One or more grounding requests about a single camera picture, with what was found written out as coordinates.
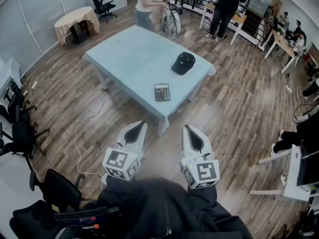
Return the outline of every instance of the white cable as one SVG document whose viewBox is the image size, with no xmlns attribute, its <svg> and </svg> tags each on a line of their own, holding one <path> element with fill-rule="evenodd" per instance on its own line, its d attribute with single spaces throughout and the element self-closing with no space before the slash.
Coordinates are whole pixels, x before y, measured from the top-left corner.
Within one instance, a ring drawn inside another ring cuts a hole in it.
<svg viewBox="0 0 319 239">
<path fill-rule="evenodd" d="M 275 205 L 277 204 L 278 200 L 275 201 L 274 206 L 272 207 L 272 209 L 270 210 L 270 212 L 268 213 L 268 215 L 265 217 L 264 221 L 261 223 L 261 225 L 257 228 L 256 232 L 253 234 L 254 235 L 257 233 L 258 229 L 261 228 L 261 226 L 265 223 L 266 219 L 268 218 L 269 214 L 271 213 L 271 211 L 273 210 L 273 208 L 275 207 Z"/>
<path fill-rule="evenodd" d="M 32 80 L 29 82 L 29 88 L 30 88 L 30 98 L 29 98 L 29 101 L 31 101 L 31 96 L 32 96 L 32 92 L 31 92 L 31 82 L 33 81 L 33 79 L 35 79 L 36 78 L 36 81 L 38 81 L 38 77 L 37 76 L 34 76 L 33 78 L 32 78 Z"/>
<path fill-rule="evenodd" d="M 98 174 L 98 175 L 100 175 L 100 176 L 103 178 L 103 175 L 100 174 L 100 173 L 85 173 L 85 172 L 81 172 L 81 171 L 79 170 L 79 163 L 80 163 L 80 161 L 81 161 L 82 155 L 81 155 L 81 152 L 80 152 L 78 146 L 76 146 L 76 130 L 77 130 L 77 129 L 79 128 L 79 126 L 83 123 L 83 121 L 85 121 L 85 120 L 87 120 L 87 119 L 90 119 L 90 118 L 93 118 L 93 117 L 99 115 L 99 113 L 100 113 L 100 111 L 101 111 L 103 105 L 105 104 L 105 102 L 106 102 L 108 99 L 111 99 L 115 94 L 117 94 L 117 93 L 119 93 L 119 92 L 121 92 L 121 91 L 123 91 L 123 90 L 119 90 L 119 91 L 115 92 L 114 94 L 112 94 L 109 98 L 106 98 L 106 99 L 104 100 L 104 102 L 102 103 L 102 105 L 101 105 L 101 107 L 100 107 L 100 109 L 99 109 L 99 112 L 98 112 L 97 114 L 91 115 L 91 116 L 86 117 L 85 119 L 83 119 L 83 120 L 81 121 L 81 123 L 77 126 L 77 128 L 75 129 L 74 145 L 75 145 L 76 149 L 78 150 L 78 152 L 79 152 L 79 154 L 80 154 L 80 159 L 79 159 L 78 165 L 77 165 L 77 168 L 78 168 L 78 172 L 79 172 L 79 173 L 83 173 L 83 174 Z"/>
</svg>

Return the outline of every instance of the black baseball cap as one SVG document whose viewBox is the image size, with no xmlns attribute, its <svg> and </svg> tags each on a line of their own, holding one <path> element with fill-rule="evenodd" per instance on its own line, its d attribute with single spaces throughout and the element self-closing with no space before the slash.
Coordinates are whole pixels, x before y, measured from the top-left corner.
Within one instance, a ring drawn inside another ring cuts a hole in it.
<svg viewBox="0 0 319 239">
<path fill-rule="evenodd" d="M 195 62 L 195 57 L 192 54 L 188 52 L 182 52 L 177 57 L 171 69 L 178 75 L 184 75 L 193 68 Z"/>
</svg>

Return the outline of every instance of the calculator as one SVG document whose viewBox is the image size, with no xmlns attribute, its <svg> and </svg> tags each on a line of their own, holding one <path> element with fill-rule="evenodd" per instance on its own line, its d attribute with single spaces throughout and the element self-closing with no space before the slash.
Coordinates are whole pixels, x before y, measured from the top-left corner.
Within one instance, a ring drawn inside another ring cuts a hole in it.
<svg viewBox="0 0 319 239">
<path fill-rule="evenodd" d="M 155 101 L 165 102 L 170 100 L 169 86 L 166 83 L 155 84 Z"/>
</svg>

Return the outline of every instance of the wooden floor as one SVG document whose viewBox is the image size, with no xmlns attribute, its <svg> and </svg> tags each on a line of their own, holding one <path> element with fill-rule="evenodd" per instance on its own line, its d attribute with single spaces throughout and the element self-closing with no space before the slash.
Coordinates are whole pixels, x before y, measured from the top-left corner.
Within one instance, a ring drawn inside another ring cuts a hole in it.
<svg viewBox="0 0 319 239">
<path fill-rule="evenodd" d="M 75 128 L 83 118 L 96 113 L 103 100 L 117 90 L 112 85 L 104 91 L 93 67 L 82 56 L 103 40 L 132 26 L 134 5 L 135 1 L 129 2 L 128 7 L 117 11 L 118 18 L 110 19 L 107 24 L 102 19 L 100 34 L 91 36 L 81 45 L 57 45 L 23 79 L 24 89 L 28 89 L 30 80 L 39 77 L 31 99 L 38 109 L 31 112 L 31 119 L 39 123 L 39 130 L 51 128 L 51 132 L 38 141 L 47 156 L 36 150 L 32 160 L 40 179 L 52 168 L 72 182 L 76 180 L 80 156 L 74 146 Z M 159 29 L 159 12 L 152 17 Z M 185 11 L 181 17 L 186 29 L 184 39 L 170 39 L 214 64 L 217 74 L 207 77 L 194 100 L 184 102 L 170 116 L 170 127 L 161 138 L 157 137 L 156 118 L 126 93 L 115 95 L 97 117 L 85 121 L 78 129 L 77 145 L 82 153 L 79 167 L 80 171 L 104 174 L 101 165 L 104 154 L 119 130 L 145 120 L 150 129 L 145 146 L 147 158 L 138 177 L 162 176 L 186 187 L 178 162 L 181 129 L 190 124 L 209 137 L 219 160 L 218 201 L 230 213 L 239 215 L 253 234 L 275 201 L 248 192 L 280 189 L 281 186 L 280 173 L 286 160 L 260 166 L 257 161 L 270 155 L 271 143 L 277 141 L 280 130 L 291 127 L 284 88 L 288 78 L 280 73 L 282 61 L 276 53 L 264 60 L 263 52 L 239 37 L 230 46 L 231 31 L 227 39 L 216 44 L 204 38 L 205 30 L 199 30 L 200 20 L 200 15 Z M 290 68 L 288 72 L 293 93 L 287 93 L 287 97 L 293 113 L 305 102 L 302 89 L 307 84 L 306 74 L 301 67 Z M 101 192 L 100 177 L 87 175 L 79 189 L 83 197 L 97 198 Z M 255 238 L 269 239 L 284 224 L 291 229 L 299 212 L 307 206 L 298 201 L 278 202 Z"/>
</svg>

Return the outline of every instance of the beige tablecloth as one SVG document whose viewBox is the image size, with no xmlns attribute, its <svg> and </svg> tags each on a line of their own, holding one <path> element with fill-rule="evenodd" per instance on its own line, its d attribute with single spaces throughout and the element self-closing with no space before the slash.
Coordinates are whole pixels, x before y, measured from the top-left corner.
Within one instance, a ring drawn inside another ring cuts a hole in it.
<svg viewBox="0 0 319 239">
<path fill-rule="evenodd" d="M 82 7 L 64 15 L 54 24 L 54 30 L 58 41 L 62 45 L 66 44 L 65 37 L 69 28 L 75 23 L 81 22 L 83 20 L 87 21 L 89 29 L 93 28 L 95 32 L 100 32 L 100 23 L 92 7 Z"/>
</svg>

